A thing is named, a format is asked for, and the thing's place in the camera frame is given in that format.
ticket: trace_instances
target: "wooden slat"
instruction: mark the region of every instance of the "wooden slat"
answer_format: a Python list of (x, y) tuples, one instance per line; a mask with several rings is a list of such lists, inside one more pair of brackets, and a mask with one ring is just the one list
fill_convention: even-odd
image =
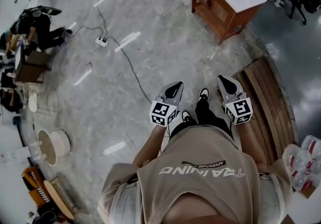
[(276, 81), (276, 78), (267, 60), (264, 57), (260, 58), (257, 61), (257, 64), (260, 69), (260, 72), (263, 75), (263, 78), (268, 77), (265, 79), (269, 79), (268, 87), (271, 89), (272, 93), (275, 94), (275, 97), (278, 98), (278, 101), (276, 101), (276, 103), (279, 106), (279, 116), (281, 120), (281, 125), (283, 127), (286, 144), (294, 144), (294, 135), (293, 135), (293, 129), (290, 121), (290, 116), (288, 114), (285, 100), (283, 98), (279, 85)]
[(275, 161), (274, 153), (270, 142), (270, 136), (266, 129), (264, 120), (261, 116), (260, 109), (256, 103), (256, 98), (253, 96), (248, 84), (245, 82), (245, 79), (241, 73), (237, 73), (235, 78), (240, 82), (247, 96), (251, 98), (253, 115), (250, 123), (253, 126), (254, 133), (265, 154), (267, 163), (270, 165)]
[(263, 109), (263, 112), (264, 112), (263, 117), (266, 118), (266, 120), (267, 120), (268, 128), (270, 129), (270, 132), (271, 132), (271, 135), (272, 135), (272, 138), (274, 141), (276, 156), (278, 159), (281, 159), (282, 149), (281, 149), (281, 144), (279, 141), (279, 136), (278, 136), (278, 133), (276, 130), (276, 126), (274, 123), (272, 113), (271, 113), (269, 106), (266, 102), (264, 93), (263, 93), (259, 83), (257, 82), (257, 80), (253, 74), (253, 71), (250, 68), (245, 68), (244, 73), (245, 73), (245, 77), (250, 81), (250, 84), (257, 95), (260, 106)]
[(266, 99), (267, 105), (269, 106), (269, 109), (271, 111), (271, 114), (272, 114), (272, 117), (273, 117), (273, 120), (274, 120), (276, 131), (277, 131), (278, 136), (279, 136), (281, 149), (282, 149), (282, 152), (283, 152), (285, 147), (286, 147), (286, 143), (285, 143), (285, 139), (284, 139), (284, 133), (283, 133), (283, 129), (282, 129), (282, 126), (281, 126), (281, 121), (280, 121), (279, 114), (277, 112), (277, 109), (276, 109), (276, 107), (274, 105), (274, 101), (273, 101), (272, 96), (271, 96), (270, 89), (267, 86), (265, 80), (263, 79), (262, 74), (260, 73), (260, 71), (259, 71), (259, 69), (258, 69), (258, 67), (256, 65), (256, 62), (253, 63), (250, 68), (252, 69), (253, 74), (256, 77), (256, 80), (258, 81), (259, 86), (262, 89), (262, 92), (264, 93), (264, 97)]

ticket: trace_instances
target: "dark floor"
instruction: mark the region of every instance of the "dark floor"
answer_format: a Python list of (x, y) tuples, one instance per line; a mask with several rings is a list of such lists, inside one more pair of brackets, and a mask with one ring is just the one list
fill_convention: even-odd
[(251, 22), (272, 57), (292, 104), (299, 143), (306, 135), (321, 138), (321, 10), (310, 14), (303, 9), (307, 25), (290, 6), (265, 3)]

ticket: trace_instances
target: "marble floor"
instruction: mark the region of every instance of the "marble floor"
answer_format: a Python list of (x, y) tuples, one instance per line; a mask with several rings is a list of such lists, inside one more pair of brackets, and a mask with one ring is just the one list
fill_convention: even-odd
[[(52, 6), (63, 10), (53, 17), (52, 24), (69, 27), (77, 22), (74, 31), (82, 25), (104, 31), (94, 7), (98, 1), (52, 0)], [(191, 0), (104, 0), (99, 10), (106, 20), (108, 34), (104, 36), (121, 42), (129, 34), (141, 32), (124, 51), (150, 100), (164, 85), (176, 80), (184, 83), (181, 109), (192, 111), (200, 89), (206, 86), (211, 109), (224, 118), (216, 95), (217, 76), (232, 75), (262, 54), (250, 27), (218, 46), (218, 38), (191, 13)], [(153, 128), (148, 116), (150, 104), (127, 59), (121, 51), (115, 52), (117, 44), (111, 39), (106, 47), (98, 46), (95, 40), (99, 35), (100, 30), (81, 29), (56, 50), (44, 84), (31, 89), (48, 91), (49, 105), (58, 107), (59, 102), (60, 110), (49, 116), (27, 112), (23, 124), (28, 144), (41, 129), (66, 130), (71, 142), (69, 155), (54, 167), (43, 160), (36, 163), (47, 179), (61, 179), (79, 208), (76, 223), (102, 223), (96, 206), (111, 165), (131, 162)], [(74, 86), (88, 66), (92, 72)], [(125, 147), (104, 155), (105, 149), (119, 142), (125, 142)]]

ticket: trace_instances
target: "wooden platform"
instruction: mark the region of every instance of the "wooden platform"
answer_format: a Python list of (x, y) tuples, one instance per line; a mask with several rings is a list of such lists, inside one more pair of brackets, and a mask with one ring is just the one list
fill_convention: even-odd
[(233, 78), (251, 98), (253, 132), (268, 164), (282, 157), (288, 144), (294, 144), (293, 128), (286, 102), (266, 58), (261, 57)]

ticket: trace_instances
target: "shoe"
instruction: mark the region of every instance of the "shoe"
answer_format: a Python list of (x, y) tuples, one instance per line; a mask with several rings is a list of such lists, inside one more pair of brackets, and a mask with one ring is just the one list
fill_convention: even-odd
[(190, 113), (187, 110), (182, 112), (182, 119), (183, 122), (189, 122), (192, 119)]
[(205, 99), (206, 101), (208, 100), (209, 98), (209, 91), (207, 90), (207, 88), (203, 88), (200, 92), (200, 99)]

